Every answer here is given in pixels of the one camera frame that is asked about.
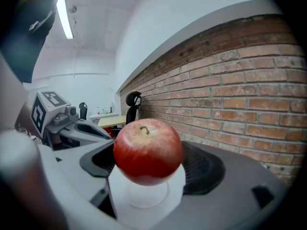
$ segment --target small black object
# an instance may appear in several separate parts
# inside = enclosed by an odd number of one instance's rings
[[[257,202],[260,206],[260,208],[264,208],[268,203],[270,203],[274,196],[269,191],[268,187],[266,185],[257,185],[251,189],[253,192],[255,198],[257,199]]]
[[[79,104],[79,108],[80,108],[80,119],[86,120],[87,105],[85,104],[85,102],[81,102]]]
[[[75,116],[76,113],[77,113],[76,107],[72,106],[71,109],[70,109],[70,115]]]
[[[112,201],[108,179],[105,188],[101,189],[92,199],[91,203],[109,216],[117,219],[115,207]]]

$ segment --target red apple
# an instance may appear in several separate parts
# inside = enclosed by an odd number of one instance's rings
[[[151,118],[127,124],[115,140],[113,154],[123,174],[140,185],[164,182],[183,158],[178,133],[170,125]]]

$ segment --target table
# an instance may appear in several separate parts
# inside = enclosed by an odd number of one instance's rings
[[[101,128],[105,128],[116,125],[124,125],[125,123],[126,123],[126,116],[108,117],[100,119],[98,126]]]
[[[88,119],[91,120],[92,123],[98,124],[98,122],[95,122],[95,120],[99,120],[101,118],[107,118],[107,117],[116,117],[118,116],[118,113],[108,113],[108,114],[92,114],[88,116]]]

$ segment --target gray plastic surface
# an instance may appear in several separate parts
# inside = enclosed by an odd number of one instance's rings
[[[79,159],[84,154],[99,147],[107,146],[111,142],[111,140],[105,140],[101,143],[56,151],[54,153],[62,161],[57,163],[55,160],[53,167],[56,165],[60,166],[71,185],[87,201],[90,201],[99,190],[105,187],[106,180],[104,178],[93,177],[85,172],[79,165]],[[222,159],[226,169],[224,179],[208,194],[183,195],[180,205],[154,226],[153,230],[255,229],[283,200],[287,187],[259,162],[222,149],[191,142],[188,143]],[[53,167],[48,166],[50,172],[54,172]],[[274,200],[263,209],[260,208],[251,191],[254,186],[259,184],[266,185],[274,196]],[[89,208],[86,208],[84,202],[82,207],[77,208],[79,204],[77,199],[75,202],[76,206],[73,206],[72,202],[65,204],[64,200],[67,199],[67,196],[63,195],[62,197],[61,194],[63,193],[63,190],[58,185],[58,199],[60,199],[60,203],[66,209],[68,216],[80,212],[78,227],[74,225],[71,229],[115,229],[115,225],[110,227],[115,223],[115,220],[107,217],[99,209],[96,208],[95,212],[89,213],[88,211],[88,213],[85,213],[84,210],[89,210]],[[97,228],[93,226],[93,222],[96,222]]]
[[[50,122],[49,124],[46,125],[46,129],[49,130],[51,134],[57,134],[61,129],[65,128],[67,125],[72,124],[76,120],[78,120],[78,116],[76,116],[74,119],[70,120],[69,122],[58,126]]]
[[[279,205],[287,187],[259,162],[226,150],[188,142],[223,160],[226,173],[206,195],[184,195],[181,204],[153,230],[253,229]],[[274,196],[261,209],[251,189],[265,184]]]
[[[89,144],[92,144],[92,143],[95,143],[95,142],[100,142],[100,141],[103,141],[103,140],[106,139],[102,136],[97,136],[97,135],[88,134],[88,133],[79,131],[76,128],[78,124],[91,126],[98,133],[101,133],[104,136],[111,138],[111,136],[104,129],[102,129],[98,125],[96,125],[92,122],[86,121],[86,120],[84,120],[84,121],[83,120],[76,120],[72,124],[65,126],[65,128],[62,129],[59,134],[61,136],[64,136],[64,137],[67,137],[69,139],[76,140],[76,141],[80,142],[80,146],[89,145]]]
[[[58,113],[53,119],[52,123],[56,126],[64,125],[69,122],[69,116],[65,113]]]

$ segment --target ceiling light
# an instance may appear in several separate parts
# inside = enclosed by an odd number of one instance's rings
[[[71,24],[68,19],[66,0],[58,0],[57,9],[67,39],[73,39]]]

